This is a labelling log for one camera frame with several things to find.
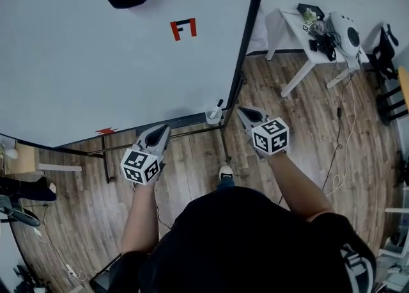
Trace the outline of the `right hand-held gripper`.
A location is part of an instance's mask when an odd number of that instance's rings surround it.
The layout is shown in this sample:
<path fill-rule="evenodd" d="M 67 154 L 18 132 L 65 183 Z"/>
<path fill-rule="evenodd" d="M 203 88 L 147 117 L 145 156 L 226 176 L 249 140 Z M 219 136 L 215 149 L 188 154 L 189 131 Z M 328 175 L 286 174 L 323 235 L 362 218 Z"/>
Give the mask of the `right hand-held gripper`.
<path fill-rule="evenodd" d="M 260 156 L 267 157 L 287 149 L 289 127 L 282 118 L 268 120 L 267 112 L 259 107 L 239 107 L 237 115 L 245 132 L 251 133 L 253 147 Z M 253 122 L 264 123 L 252 128 Z"/>

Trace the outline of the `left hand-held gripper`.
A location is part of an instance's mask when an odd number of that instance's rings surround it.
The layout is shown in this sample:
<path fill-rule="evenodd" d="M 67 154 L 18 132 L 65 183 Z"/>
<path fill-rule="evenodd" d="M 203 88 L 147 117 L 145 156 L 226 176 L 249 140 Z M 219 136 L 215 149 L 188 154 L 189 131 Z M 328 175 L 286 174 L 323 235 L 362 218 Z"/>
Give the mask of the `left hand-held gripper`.
<path fill-rule="evenodd" d="M 125 178 L 134 184 L 150 186 L 156 183 L 165 164 L 164 152 L 170 138 L 168 125 L 156 125 L 146 129 L 121 160 L 121 170 Z"/>

